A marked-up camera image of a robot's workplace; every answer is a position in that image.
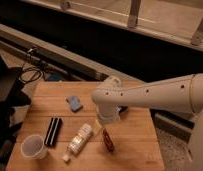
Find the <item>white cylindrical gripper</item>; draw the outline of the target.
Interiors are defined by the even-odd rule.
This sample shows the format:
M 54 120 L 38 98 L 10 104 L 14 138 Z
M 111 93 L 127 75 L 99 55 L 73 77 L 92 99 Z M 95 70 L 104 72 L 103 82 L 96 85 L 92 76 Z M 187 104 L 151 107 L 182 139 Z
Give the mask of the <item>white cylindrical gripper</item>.
M 120 119 L 118 108 L 117 107 L 109 107 L 109 108 L 99 107 L 98 113 L 97 113 L 97 118 L 98 118 L 98 120 L 96 120 L 94 122 L 93 133 L 97 134 L 102 129 L 101 124 L 107 124 L 107 125 L 105 125 L 105 128 L 108 133 L 109 132 L 111 133 L 112 124 L 110 124 L 110 123 L 118 121 Z

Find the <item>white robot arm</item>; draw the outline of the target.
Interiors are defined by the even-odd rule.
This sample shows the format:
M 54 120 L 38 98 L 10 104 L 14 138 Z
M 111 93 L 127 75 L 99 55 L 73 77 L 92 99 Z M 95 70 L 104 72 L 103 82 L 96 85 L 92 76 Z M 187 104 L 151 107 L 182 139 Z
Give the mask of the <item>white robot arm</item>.
M 188 143 L 185 171 L 203 171 L 203 73 L 181 76 L 135 87 L 123 87 L 110 76 L 91 93 L 102 125 L 119 118 L 118 106 L 133 106 L 197 114 Z

